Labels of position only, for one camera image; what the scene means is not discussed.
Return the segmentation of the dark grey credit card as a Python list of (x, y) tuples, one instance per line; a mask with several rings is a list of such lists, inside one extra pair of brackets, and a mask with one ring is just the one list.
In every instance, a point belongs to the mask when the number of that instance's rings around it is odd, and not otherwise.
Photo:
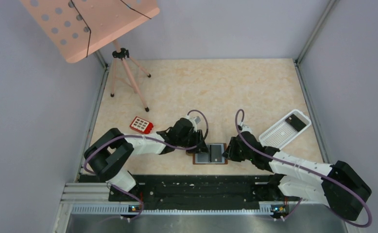
[(223, 144), (211, 144), (209, 145), (210, 148), (210, 162), (212, 164), (223, 164), (224, 158), (222, 157), (222, 153), (224, 150)]

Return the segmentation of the black credit card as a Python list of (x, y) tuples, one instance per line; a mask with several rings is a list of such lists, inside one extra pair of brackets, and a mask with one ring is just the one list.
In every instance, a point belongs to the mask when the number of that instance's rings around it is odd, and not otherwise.
[(304, 128), (306, 128), (307, 124), (303, 122), (298, 116), (295, 114), (289, 115), (285, 122), (289, 124), (295, 131), (301, 132)]

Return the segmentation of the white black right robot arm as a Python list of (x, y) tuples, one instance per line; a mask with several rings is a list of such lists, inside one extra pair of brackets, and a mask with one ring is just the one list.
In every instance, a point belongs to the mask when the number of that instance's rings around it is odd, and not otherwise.
[(322, 164), (291, 156), (278, 148), (263, 146), (249, 132), (232, 137), (223, 157), (249, 161), (272, 172), (270, 184), (284, 196), (321, 203), (339, 217), (355, 221), (372, 194), (371, 188), (346, 162)]

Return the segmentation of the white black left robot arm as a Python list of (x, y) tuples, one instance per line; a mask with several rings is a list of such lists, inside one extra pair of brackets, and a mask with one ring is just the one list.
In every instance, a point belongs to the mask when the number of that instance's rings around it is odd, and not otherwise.
[(86, 170), (94, 173), (100, 182), (130, 191), (137, 182), (124, 168), (129, 157), (162, 155), (175, 150), (195, 151), (204, 144), (202, 131), (197, 128), (200, 121), (198, 116), (185, 116), (172, 127), (147, 135), (125, 135), (112, 128), (84, 152)]

